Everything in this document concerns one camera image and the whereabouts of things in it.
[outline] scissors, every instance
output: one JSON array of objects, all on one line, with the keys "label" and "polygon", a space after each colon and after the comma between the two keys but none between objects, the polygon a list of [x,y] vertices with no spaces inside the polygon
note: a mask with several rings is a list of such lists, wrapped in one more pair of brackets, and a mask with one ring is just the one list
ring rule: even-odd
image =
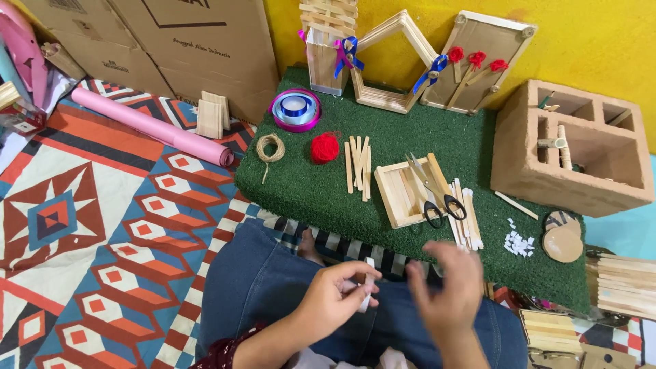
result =
[{"label": "scissors", "polygon": [[[446,209],[446,212],[450,214],[452,217],[455,219],[462,221],[467,218],[467,211],[464,209],[464,206],[462,206],[462,203],[458,201],[455,197],[451,196],[450,194],[444,194],[439,190],[439,186],[435,183],[435,181],[426,175],[426,172],[424,172],[424,169],[422,169],[421,164],[419,161],[417,161],[417,158],[415,158],[415,155],[413,153],[410,153],[412,156],[412,160],[408,158],[408,155],[405,156],[405,158],[408,161],[408,164],[410,165],[410,168],[415,172],[417,177],[419,177],[419,180],[421,183],[426,187],[426,194],[428,195],[427,201],[424,203],[424,217],[426,218],[426,221],[428,221],[428,224],[430,224],[431,227],[433,228],[441,228],[444,226],[444,219],[442,217],[444,214],[440,211],[438,206],[436,205],[435,201],[435,195],[443,195],[444,196],[444,208]],[[458,209],[462,210],[462,216],[457,215],[455,211],[451,210],[449,208],[450,204],[454,204]],[[440,223],[436,225],[433,223],[433,220],[430,218],[428,215],[428,210],[433,209],[439,216],[440,218]]]}]

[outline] foot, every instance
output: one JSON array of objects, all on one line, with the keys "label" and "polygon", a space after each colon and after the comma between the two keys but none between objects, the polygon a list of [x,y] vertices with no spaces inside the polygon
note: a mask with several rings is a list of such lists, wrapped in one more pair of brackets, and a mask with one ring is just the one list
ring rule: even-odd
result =
[{"label": "foot", "polygon": [[298,245],[297,253],[298,256],[302,257],[303,259],[313,261],[325,267],[321,256],[317,252],[317,249],[314,247],[314,236],[312,236],[312,230],[309,228],[303,231],[303,239]]}]

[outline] denim pants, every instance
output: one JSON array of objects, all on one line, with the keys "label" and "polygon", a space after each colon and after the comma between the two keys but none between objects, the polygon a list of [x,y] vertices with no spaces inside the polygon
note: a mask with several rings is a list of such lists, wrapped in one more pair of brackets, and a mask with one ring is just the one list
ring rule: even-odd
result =
[{"label": "denim pants", "polygon": [[[237,338],[256,322],[272,324],[291,313],[321,268],[278,244],[268,229],[249,219],[216,255],[207,271],[196,357],[220,338]],[[310,348],[335,362],[375,367],[391,347],[417,368],[442,368],[440,352],[403,282],[380,282],[380,305],[356,313]],[[484,298],[474,328],[492,369],[525,369],[527,348],[519,319]]]}]

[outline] green artificial grass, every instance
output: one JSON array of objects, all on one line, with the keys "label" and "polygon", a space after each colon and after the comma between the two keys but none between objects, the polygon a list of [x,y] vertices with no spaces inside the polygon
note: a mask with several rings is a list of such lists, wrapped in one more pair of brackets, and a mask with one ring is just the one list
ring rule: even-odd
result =
[{"label": "green artificial grass", "polygon": [[[299,87],[309,88],[308,71],[289,67],[278,93]],[[356,103],[350,85],[342,97],[317,95],[322,115],[311,131],[286,132],[267,114],[235,176],[242,195],[275,214],[408,257],[432,261],[421,247],[428,240],[452,240],[449,225],[435,230],[423,222],[393,230],[373,174],[371,200],[362,202],[360,192],[347,192],[344,142],[350,135],[362,136],[363,140],[370,137],[372,171],[377,166],[405,161],[406,153],[421,158],[433,152],[447,181],[458,177],[463,188],[474,190],[476,218],[485,244],[479,252],[485,279],[588,312],[590,296],[584,257],[563,264],[549,258],[542,249],[544,221],[556,209],[518,200],[541,216],[536,221],[490,190],[496,112],[482,110],[477,116],[468,117],[416,104],[410,113],[402,115]],[[314,165],[310,160],[310,141],[326,131],[341,132],[340,156],[328,164]],[[260,137],[270,133],[284,142],[285,155],[269,165],[262,185],[265,164],[257,156],[255,145]],[[274,148],[268,149],[270,155]],[[503,247],[506,234],[512,231],[508,218],[513,219],[516,231],[525,239],[535,238],[531,257],[514,255]],[[581,217],[577,218],[583,226]]]}]

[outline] maroon sleeve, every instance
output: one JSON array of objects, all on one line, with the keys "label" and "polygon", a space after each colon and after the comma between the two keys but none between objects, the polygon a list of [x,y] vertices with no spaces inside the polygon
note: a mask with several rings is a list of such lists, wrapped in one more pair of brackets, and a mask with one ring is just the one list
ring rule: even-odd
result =
[{"label": "maroon sleeve", "polygon": [[189,369],[232,369],[232,359],[237,351],[237,346],[249,339],[254,334],[265,329],[266,324],[257,323],[255,327],[244,333],[237,339],[222,338],[214,342],[209,347],[209,354],[207,357],[202,358]]}]

